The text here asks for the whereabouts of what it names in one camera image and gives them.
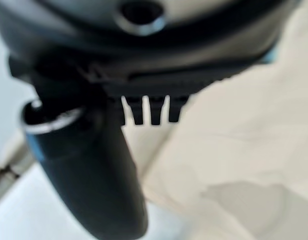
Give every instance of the round hole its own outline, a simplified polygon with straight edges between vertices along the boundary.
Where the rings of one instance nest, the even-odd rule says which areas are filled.
[[[163,15],[163,8],[150,1],[127,2],[121,6],[121,14],[132,24],[148,25]]]

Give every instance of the black handle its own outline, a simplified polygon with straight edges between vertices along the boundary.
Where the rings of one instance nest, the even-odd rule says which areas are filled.
[[[73,215],[98,239],[142,237],[145,200],[115,112],[94,107],[48,121],[43,116],[32,104],[25,106],[26,138]]]

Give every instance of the comb teeth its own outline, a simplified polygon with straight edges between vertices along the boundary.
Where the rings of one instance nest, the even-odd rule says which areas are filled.
[[[133,112],[135,125],[142,125],[144,123],[142,97],[126,97],[126,102]]]
[[[182,107],[188,102],[189,96],[173,97],[169,99],[169,115],[170,123],[178,123],[180,120]]]
[[[121,99],[115,99],[115,107],[120,112],[122,126],[126,124],[124,108]],[[125,97],[127,104],[130,106],[133,113],[135,125],[143,125],[143,99],[142,97]],[[153,126],[161,124],[162,109],[166,100],[166,96],[150,96],[150,120]],[[169,114],[168,121],[170,123],[177,123],[180,120],[182,107],[188,102],[189,96],[170,96],[169,98]]]
[[[161,124],[161,113],[165,102],[165,97],[149,97],[151,124],[158,126]]]

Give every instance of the white surface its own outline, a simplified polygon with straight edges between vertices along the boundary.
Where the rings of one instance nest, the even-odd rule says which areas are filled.
[[[193,239],[308,240],[308,0],[277,63],[197,96],[144,187],[201,226]]]

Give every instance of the white wall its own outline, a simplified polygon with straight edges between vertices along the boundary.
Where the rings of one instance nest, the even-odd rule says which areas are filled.
[[[8,50],[0,38],[0,159],[7,141],[19,125],[22,105],[34,96],[31,86],[10,77]]]

